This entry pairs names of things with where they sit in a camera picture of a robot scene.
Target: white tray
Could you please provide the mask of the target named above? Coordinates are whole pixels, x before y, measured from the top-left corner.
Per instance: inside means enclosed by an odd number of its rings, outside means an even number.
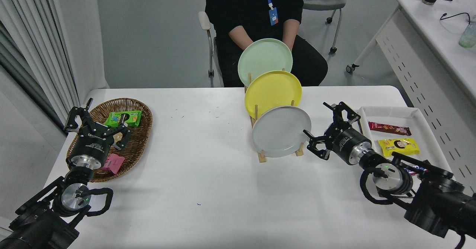
[[[408,107],[361,107],[361,127],[364,136],[372,141],[372,148],[382,154],[382,148],[378,143],[380,139],[398,139],[410,137],[414,139],[420,148],[419,154],[409,155],[420,161],[428,160],[434,166],[451,172],[448,162],[441,151],[433,132],[428,126],[425,117],[417,108]],[[411,136],[402,136],[392,133],[384,133],[370,130],[369,122],[389,124],[394,126],[409,127]]]

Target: desk leg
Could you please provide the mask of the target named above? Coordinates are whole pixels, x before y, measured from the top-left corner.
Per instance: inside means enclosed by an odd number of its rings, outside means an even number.
[[[359,67],[362,62],[364,61],[364,59],[370,54],[370,51],[372,51],[372,49],[374,49],[375,45],[377,44],[377,36],[379,36],[380,32],[382,32],[382,29],[387,25],[387,23],[392,19],[392,17],[395,15],[395,13],[400,9],[400,5],[398,5],[395,10],[393,10],[393,12],[391,13],[391,15],[386,19],[386,21],[384,22],[384,24],[382,24],[382,27],[380,27],[380,29],[377,31],[377,33],[374,35],[374,37],[372,37],[372,39],[370,40],[370,42],[367,44],[367,46],[364,48],[364,50],[362,51],[362,53],[360,53],[359,57],[354,61],[354,63],[352,65],[347,65],[346,68],[345,68],[345,71],[348,72],[348,73],[352,73],[355,68]]]

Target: green snack box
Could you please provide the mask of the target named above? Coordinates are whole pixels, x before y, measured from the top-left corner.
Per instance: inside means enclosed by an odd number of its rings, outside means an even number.
[[[115,111],[109,113],[104,125],[108,127],[117,127],[119,125],[120,117],[123,113],[129,114],[129,119],[126,120],[128,127],[137,127],[141,122],[142,110],[129,110],[129,111]]]

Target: water bottle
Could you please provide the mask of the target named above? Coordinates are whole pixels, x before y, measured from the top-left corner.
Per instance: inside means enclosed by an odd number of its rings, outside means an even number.
[[[468,27],[459,39],[459,45],[464,48],[472,48],[476,44],[476,15],[469,22]]]

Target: yellow snack package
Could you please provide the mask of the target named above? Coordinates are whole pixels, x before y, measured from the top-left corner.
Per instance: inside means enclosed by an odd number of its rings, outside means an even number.
[[[420,149],[414,139],[382,139],[379,140],[384,156],[391,156],[392,152],[398,152],[405,155],[418,154]]]

